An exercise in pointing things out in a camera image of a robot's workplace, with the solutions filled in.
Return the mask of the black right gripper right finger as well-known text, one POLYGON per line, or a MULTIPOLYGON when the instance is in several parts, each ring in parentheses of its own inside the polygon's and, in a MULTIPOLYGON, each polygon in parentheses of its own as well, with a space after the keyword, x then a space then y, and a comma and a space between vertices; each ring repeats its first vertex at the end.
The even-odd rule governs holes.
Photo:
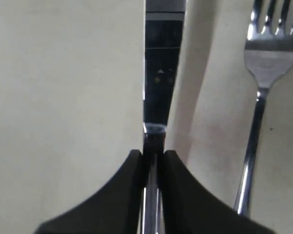
POLYGON ((158 158, 167 234, 272 234, 211 194, 190 173, 175 151, 158 158))

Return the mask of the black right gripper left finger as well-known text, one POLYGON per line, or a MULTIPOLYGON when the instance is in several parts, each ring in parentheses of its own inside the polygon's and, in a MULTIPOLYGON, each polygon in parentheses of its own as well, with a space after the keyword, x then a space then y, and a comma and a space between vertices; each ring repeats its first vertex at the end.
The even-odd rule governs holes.
POLYGON ((94 195, 42 223, 37 234, 135 234, 143 189, 143 156, 131 150, 117 173, 94 195))

